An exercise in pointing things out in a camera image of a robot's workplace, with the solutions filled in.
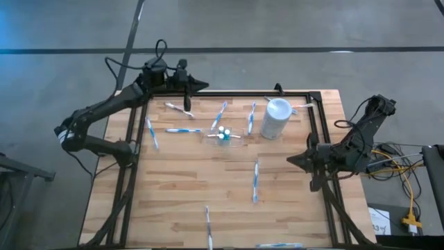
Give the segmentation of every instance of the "gray floor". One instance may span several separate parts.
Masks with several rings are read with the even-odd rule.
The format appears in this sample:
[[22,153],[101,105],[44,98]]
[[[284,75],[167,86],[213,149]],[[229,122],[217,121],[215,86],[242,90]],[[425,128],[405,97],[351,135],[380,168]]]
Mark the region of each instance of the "gray floor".
[[[0,49],[124,48],[137,0],[0,2]],[[146,1],[135,48],[164,38],[170,47],[386,47],[444,45],[433,0]],[[0,55],[0,151],[57,171],[36,181],[21,219],[18,249],[72,247],[85,214],[89,176],[65,154],[53,128],[113,89],[106,55]],[[123,55],[108,55],[121,60]],[[151,55],[133,55],[140,65]],[[372,94],[395,99],[396,115],[377,141],[442,144],[442,53],[253,53],[167,55],[211,89],[339,89],[347,117]],[[129,71],[126,82],[137,72]],[[103,136],[105,121],[90,134]],[[418,149],[407,149],[415,152]],[[96,157],[80,153],[87,168]],[[425,169],[418,175],[424,232],[442,235]],[[399,180],[363,178],[371,203],[408,206]]]

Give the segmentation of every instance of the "white plastic cup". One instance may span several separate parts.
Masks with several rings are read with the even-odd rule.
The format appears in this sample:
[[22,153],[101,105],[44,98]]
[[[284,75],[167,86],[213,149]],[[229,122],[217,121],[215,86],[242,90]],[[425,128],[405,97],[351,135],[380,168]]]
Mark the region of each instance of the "white plastic cup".
[[291,104],[287,100],[272,99],[266,106],[261,125],[261,135],[270,140],[277,139],[282,134],[290,116]]

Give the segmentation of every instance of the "wooden tabletop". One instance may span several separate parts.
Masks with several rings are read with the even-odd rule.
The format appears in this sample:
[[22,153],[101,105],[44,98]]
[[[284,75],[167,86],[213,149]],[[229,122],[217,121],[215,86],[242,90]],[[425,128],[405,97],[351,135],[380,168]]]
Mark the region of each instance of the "wooden tabletop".
[[[330,137],[332,142],[338,142],[347,133],[333,126],[334,121],[344,119],[339,92],[321,92]],[[302,97],[285,99],[293,106],[305,104]],[[310,192],[311,176],[286,161],[288,156],[306,149],[311,131],[306,109],[300,108],[298,115],[291,116],[280,138],[267,140],[259,133],[267,104],[261,97],[194,97],[195,120],[166,108],[165,101],[179,106],[183,102],[182,98],[171,97],[154,98],[149,103],[148,116],[160,150],[155,149],[146,130],[127,247],[206,248],[205,206],[210,208],[214,247],[254,247],[276,242],[331,246],[322,192]],[[219,126],[243,130],[252,102],[256,101],[253,134],[245,136],[242,146],[213,146],[204,143],[200,134],[164,132],[166,128],[209,128],[224,101],[228,101],[228,107]],[[314,110],[320,130],[317,108]],[[110,116],[107,140],[125,138],[129,112],[122,110]],[[252,182],[257,159],[259,202],[254,204]],[[111,157],[100,159],[97,171],[113,162]],[[96,178],[80,243],[88,241],[110,214],[117,173],[118,167],[113,167]],[[341,188],[351,218],[375,242],[360,178],[341,181]],[[340,233],[337,216],[336,227]]]

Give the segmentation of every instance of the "black stand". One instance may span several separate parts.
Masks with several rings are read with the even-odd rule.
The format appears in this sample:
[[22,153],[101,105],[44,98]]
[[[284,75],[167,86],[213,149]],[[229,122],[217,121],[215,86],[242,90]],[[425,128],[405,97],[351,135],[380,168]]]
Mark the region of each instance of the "black stand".
[[13,199],[14,202],[11,204],[11,212],[8,213],[7,217],[5,218],[6,223],[0,231],[0,249],[10,249],[10,243],[13,234],[17,229],[22,207],[34,177],[42,177],[45,181],[53,181],[55,173],[9,159],[4,155],[0,156],[0,167],[10,170],[8,172],[1,173],[3,175],[7,175],[5,176],[6,178],[10,178],[10,175],[16,175],[17,178],[22,180],[20,181],[21,185],[18,187],[18,190],[13,192],[12,184],[9,187],[11,188],[11,190],[9,190],[10,195],[15,196]]

